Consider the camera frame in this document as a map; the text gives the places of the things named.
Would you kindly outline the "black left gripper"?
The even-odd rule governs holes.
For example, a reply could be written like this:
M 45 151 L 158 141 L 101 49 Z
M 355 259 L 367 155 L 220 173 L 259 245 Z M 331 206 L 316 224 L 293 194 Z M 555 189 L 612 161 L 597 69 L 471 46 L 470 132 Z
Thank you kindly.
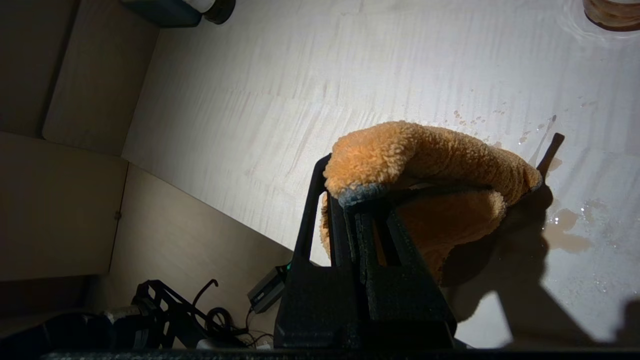
M 194 349 L 201 341 L 197 308 L 160 280 L 137 286 L 131 305 L 137 307 L 133 349 L 171 349 L 178 340 Z

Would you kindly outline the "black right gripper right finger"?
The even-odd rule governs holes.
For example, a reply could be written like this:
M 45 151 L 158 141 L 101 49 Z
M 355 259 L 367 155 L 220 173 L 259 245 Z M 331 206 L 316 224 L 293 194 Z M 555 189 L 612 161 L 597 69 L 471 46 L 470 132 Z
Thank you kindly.
M 452 349 L 457 321 L 388 202 L 358 213 L 364 342 L 375 349 Z

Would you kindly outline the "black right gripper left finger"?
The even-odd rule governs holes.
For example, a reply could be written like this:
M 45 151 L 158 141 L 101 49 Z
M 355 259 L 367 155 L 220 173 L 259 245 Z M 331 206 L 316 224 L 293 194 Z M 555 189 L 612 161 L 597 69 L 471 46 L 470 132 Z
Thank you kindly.
M 323 172 L 331 156 L 316 162 L 301 225 L 274 328 L 276 349 L 359 349 L 366 314 L 361 290 L 359 251 L 352 217 L 327 198 L 330 262 L 311 262 L 311 246 L 320 197 L 327 191 Z

